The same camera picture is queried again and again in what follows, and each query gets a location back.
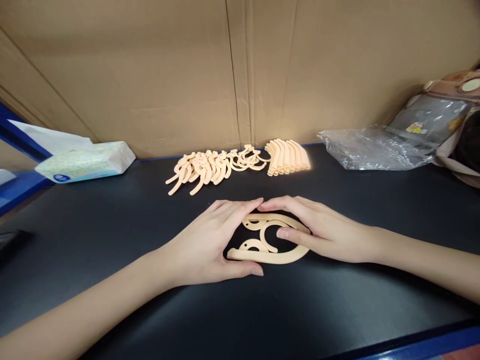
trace forearm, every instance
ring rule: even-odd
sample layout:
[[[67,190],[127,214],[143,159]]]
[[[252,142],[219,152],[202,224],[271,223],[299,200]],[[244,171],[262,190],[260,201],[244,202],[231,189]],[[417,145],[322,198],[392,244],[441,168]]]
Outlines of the forearm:
[[[379,264],[404,270],[480,304],[480,256],[375,229]]]
[[[133,311],[172,287],[149,255],[0,339],[5,359],[76,359]]]

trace person's left hand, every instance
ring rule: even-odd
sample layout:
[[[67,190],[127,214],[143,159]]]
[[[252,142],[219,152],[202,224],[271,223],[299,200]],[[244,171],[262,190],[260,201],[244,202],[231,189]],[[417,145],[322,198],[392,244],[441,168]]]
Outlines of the person's left hand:
[[[215,201],[171,241],[149,254],[157,262],[166,263],[163,273],[157,275],[168,276],[172,286],[263,276],[262,267],[256,262],[230,261],[223,256],[235,229],[262,202],[262,197],[252,201]]]

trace person's right hand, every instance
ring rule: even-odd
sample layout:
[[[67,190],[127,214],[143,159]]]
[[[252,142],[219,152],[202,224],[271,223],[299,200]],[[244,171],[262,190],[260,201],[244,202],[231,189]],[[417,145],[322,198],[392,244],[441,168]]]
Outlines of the person's right hand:
[[[360,224],[319,202],[283,196],[272,198],[257,209],[261,212],[283,210],[297,216],[313,235],[281,227],[276,236],[322,256],[348,263],[373,263],[381,256],[382,229]]]

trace pile of ear hooks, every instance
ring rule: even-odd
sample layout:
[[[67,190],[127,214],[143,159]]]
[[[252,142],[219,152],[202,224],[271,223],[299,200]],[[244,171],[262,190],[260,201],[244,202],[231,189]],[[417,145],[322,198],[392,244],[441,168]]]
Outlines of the pile of ear hooks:
[[[310,161],[303,147],[293,140],[270,141],[265,150],[270,154],[268,176],[290,174],[300,170],[310,170]]]
[[[245,145],[245,150],[237,152],[233,149],[229,153],[222,151],[207,150],[206,152],[192,152],[190,155],[183,155],[178,161],[173,171],[175,175],[165,181],[170,184],[177,180],[175,186],[168,192],[173,195],[182,184],[193,183],[198,178],[198,184],[190,191],[190,195],[195,195],[203,185],[213,183],[218,185],[223,179],[228,179],[234,171],[244,171],[246,169],[262,170],[270,160],[262,159],[259,150],[255,150],[250,144]]]
[[[165,184],[170,184],[177,180],[168,195],[173,195],[180,185],[187,182],[193,183],[200,178],[195,188],[190,191],[190,195],[195,195],[203,185],[208,183],[218,185],[223,179],[228,179],[232,170],[262,170],[267,163],[270,163],[268,176],[310,170],[307,152],[293,140],[272,140],[265,146],[265,150],[270,154],[268,160],[262,159],[260,150],[255,150],[250,144],[245,145],[244,150],[240,152],[237,149],[233,149],[229,153],[207,150],[206,152],[192,152],[190,155],[183,155],[173,169],[175,175],[165,181]]]

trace blue shelf frame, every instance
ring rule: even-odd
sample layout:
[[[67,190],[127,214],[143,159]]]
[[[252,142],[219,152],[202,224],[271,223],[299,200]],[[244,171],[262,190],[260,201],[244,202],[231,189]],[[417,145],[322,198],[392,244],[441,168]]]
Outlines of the blue shelf frame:
[[[0,141],[4,141],[37,163],[52,156],[30,136],[9,120],[24,123],[15,113],[0,103]],[[55,183],[36,171],[20,171],[16,178],[0,185],[0,216],[21,204],[36,192],[51,188]]]
[[[425,360],[478,344],[480,344],[480,326],[472,326],[375,355],[361,357],[358,360]]]
[[[13,125],[9,120],[24,123],[15,113],[0,103],[0,140],[24,153],[37,163],[52,156],[47,150],[38,145],[30,136]]]

